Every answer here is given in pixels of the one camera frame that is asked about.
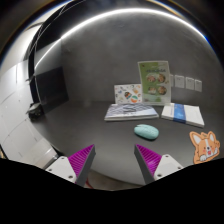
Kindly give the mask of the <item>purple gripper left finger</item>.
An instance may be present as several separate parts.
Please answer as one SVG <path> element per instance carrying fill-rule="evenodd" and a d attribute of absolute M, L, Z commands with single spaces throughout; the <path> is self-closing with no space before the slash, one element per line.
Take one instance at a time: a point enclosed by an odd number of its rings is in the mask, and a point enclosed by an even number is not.
<path fill-rule="evenodd" d="M 46 171 L 83 187 L 95 155 L 95 145 L 92 144 L 69 157 L 60 156 Z"/>

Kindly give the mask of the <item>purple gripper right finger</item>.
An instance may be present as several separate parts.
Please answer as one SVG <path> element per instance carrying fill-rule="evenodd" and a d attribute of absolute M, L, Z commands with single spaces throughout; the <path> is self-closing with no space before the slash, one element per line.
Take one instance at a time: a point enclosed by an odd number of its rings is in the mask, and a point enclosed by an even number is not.
<path fill-rule="evenodd" d="M 134 155 L 145 184 L 152 183 L 183 169 L 183 166 L 169 154 L 160 155 L 139 144 L 135 145 Z"/>

